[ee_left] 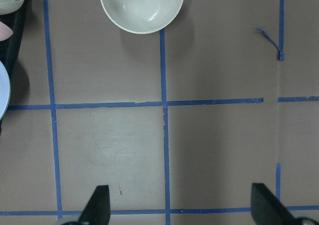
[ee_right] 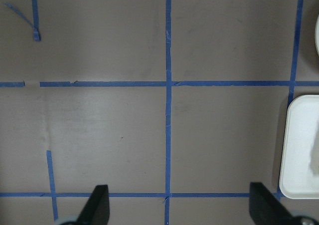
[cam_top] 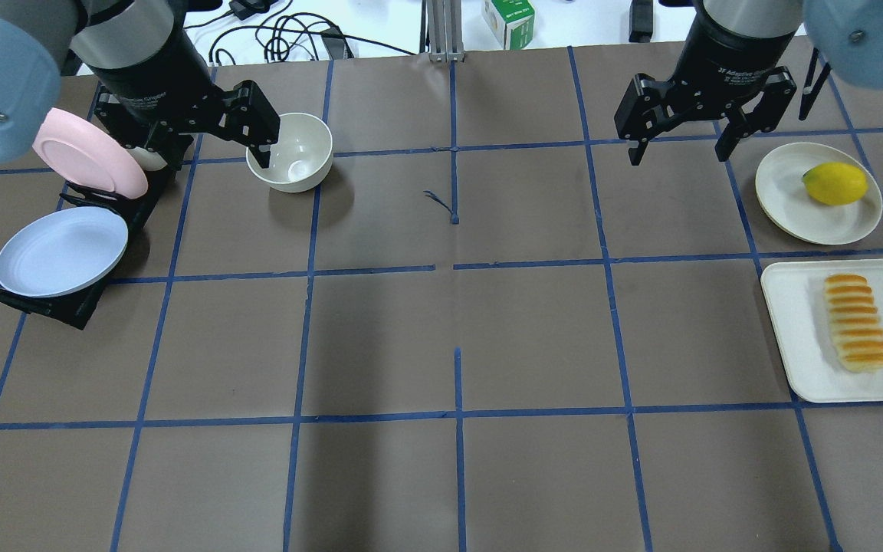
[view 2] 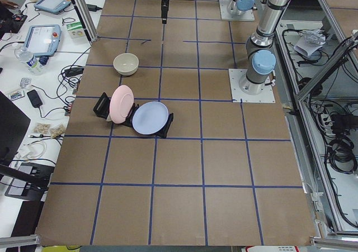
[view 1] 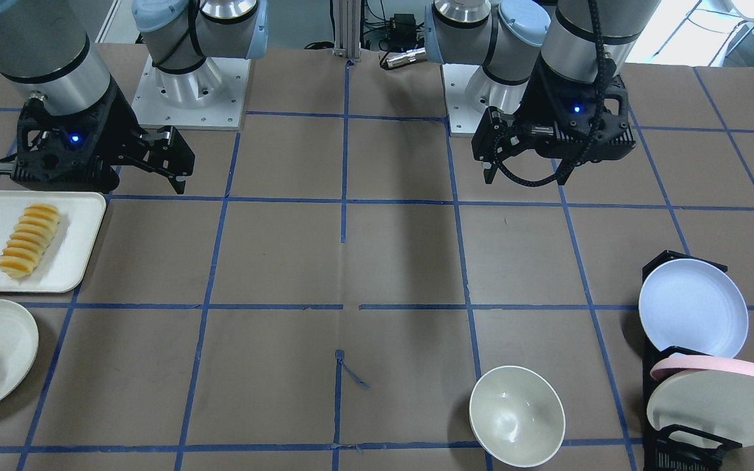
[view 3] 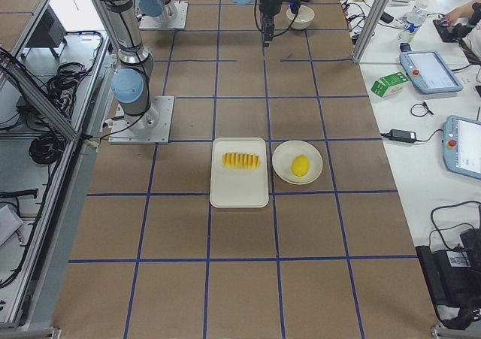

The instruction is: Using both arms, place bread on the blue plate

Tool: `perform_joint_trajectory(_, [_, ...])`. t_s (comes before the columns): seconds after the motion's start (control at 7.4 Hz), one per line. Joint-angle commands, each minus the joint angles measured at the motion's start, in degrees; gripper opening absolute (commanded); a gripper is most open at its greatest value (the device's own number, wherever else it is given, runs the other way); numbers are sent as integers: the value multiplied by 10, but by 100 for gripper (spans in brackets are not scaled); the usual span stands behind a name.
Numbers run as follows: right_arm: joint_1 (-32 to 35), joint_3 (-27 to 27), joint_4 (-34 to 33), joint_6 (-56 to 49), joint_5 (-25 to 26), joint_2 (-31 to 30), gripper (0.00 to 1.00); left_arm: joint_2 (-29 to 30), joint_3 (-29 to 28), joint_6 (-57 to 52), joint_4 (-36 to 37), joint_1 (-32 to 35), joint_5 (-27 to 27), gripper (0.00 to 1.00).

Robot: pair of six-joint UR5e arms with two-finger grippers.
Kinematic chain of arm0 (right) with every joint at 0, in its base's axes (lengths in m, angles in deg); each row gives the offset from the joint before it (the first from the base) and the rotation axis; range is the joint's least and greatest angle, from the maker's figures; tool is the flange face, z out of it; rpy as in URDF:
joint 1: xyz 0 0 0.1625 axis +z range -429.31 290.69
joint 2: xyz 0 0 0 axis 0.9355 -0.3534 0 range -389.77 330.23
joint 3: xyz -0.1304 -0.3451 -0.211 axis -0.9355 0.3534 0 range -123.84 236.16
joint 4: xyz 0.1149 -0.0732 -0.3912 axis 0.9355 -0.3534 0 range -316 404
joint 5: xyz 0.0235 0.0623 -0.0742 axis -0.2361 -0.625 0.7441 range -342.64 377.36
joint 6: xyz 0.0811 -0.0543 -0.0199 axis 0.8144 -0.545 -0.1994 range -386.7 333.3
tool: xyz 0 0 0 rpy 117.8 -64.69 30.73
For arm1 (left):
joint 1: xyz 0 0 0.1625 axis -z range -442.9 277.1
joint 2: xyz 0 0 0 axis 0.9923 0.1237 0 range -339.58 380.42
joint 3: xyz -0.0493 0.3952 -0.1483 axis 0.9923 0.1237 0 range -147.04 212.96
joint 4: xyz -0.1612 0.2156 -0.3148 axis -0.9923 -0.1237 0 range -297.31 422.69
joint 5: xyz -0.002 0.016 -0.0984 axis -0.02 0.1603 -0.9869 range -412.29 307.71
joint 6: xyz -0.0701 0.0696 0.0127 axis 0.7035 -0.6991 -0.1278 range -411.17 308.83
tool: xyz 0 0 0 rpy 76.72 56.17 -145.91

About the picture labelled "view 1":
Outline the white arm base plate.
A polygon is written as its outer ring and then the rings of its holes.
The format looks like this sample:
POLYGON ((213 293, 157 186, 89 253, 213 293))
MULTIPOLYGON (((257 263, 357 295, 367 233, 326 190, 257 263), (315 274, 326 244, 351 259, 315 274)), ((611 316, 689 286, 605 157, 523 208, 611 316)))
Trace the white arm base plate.
POLYGON ((458 137, 472 137, 488 107, 514 113, 526 89, 525 82, 497 82, 479 65, 446 63, 442 66, 442 78, 450 133, 458 137))
POLYGON ((238 131, 251 64, 246 59, 207 58, 196 71, 174 75, 147 61, 130 99, 132 110, 144 128, 238 131))

